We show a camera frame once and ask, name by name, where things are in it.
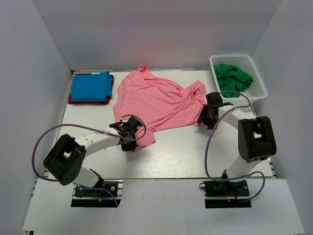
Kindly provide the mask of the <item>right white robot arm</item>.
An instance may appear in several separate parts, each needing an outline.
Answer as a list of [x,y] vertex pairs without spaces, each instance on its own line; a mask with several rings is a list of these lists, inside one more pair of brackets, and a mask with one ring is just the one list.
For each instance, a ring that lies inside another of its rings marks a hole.
[[[241,109],[250,107],[251,102],[247,96],[243,94],[241,96],[247,100],[247,105],[236,107],[232,103],[224,103],[220,92],[207,94],[207,104],[203,106],[197,121],[198,125],[204,124],[211,130],[204,154],[205,173],[210,180],[221,182],[221,190],[226,195],[233,195],[238,190],[238,181],[254,174],[263,175],[260,171],[252,170],[277,152],[270,118],[243,112]],[[238,156],[232,165],[224,170],[222,177],[215,179],[208,171],[208,150],[214,132],[222,121],[227,122],[238,132]]]

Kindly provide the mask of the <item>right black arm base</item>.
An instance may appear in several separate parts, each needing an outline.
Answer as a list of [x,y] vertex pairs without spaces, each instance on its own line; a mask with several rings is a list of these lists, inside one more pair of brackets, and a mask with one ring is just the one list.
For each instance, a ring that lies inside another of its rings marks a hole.
[[206,209],[251,208],[246,180],[241,182],[203,181],[199,184],[199,188],[204,191]]

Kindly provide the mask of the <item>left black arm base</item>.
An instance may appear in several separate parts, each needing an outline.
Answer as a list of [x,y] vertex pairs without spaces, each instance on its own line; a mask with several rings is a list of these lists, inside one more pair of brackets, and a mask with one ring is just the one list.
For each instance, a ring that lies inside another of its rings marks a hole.
[[85,189],[75,186],[71,207],[73,208],[117,208],[122,199],[123,180],[105,180],[96,186],[101,189]]

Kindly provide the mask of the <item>pink t shirt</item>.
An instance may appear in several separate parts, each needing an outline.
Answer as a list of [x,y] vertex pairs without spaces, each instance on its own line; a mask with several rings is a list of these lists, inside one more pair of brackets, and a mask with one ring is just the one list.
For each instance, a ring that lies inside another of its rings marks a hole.
[[135,115],[146,125],[145,136],[137,141],[139,151],[155,143],[155,132],[197,125],[206,95],[205,85],[197,80],[187,88],[154,76],[147,67],[129,73],[117,88],[114,118]]

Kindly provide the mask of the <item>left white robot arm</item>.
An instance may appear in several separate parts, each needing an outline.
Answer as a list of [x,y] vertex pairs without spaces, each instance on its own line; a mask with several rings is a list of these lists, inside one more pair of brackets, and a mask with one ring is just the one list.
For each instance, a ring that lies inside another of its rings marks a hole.
[[81,125],[75,127],[92,130],[82,137],[64,134],[56,141],[43,161],[44,167],[63,186],[71,183],[92,195],[103,191],[104,179],[96,171],[83,167],[86,157],[110,147],[120,146],[124,152],[133,152],[146,134],[146,127],[136,116],[126,115],[125,120],[110,124],[106,129],[96,130]]

